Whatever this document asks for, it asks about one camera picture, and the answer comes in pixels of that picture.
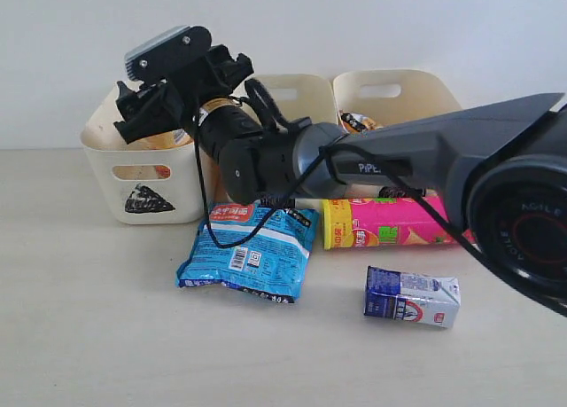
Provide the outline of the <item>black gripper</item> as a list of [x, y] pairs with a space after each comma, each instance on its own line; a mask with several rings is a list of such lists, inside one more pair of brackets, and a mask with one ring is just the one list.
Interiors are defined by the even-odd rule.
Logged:
[[163, 82], [143, 83], [138, 90], [117, 81], [115, 105], [121, 120], [114, 123], [129, 145], [143, 138], [171, 132], [177, 123], [207, 155], [217, 159], [224, 146], [239, 138], [258, 136], [262, 128], [230, 98], [253, 74], [252, 60], [244, 53], [234, 59], [224, 44], [211, 47], [209, 60], [197, 60], [166, 77]]

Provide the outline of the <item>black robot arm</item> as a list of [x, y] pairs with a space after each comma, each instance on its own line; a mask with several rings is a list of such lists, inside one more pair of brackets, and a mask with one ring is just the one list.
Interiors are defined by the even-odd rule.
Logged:
[[222, 45], [131, 51], [137, 89], [119, 87], [121, 138], [183, 129], [219, 166], [228, 195], [337, 199], [351, 184], [392, 183], [422, 202], [493, 275], [558, 314], [566, 311], [566, 105], [542, 93], [347, 134], [285, 119], [245, 55]]

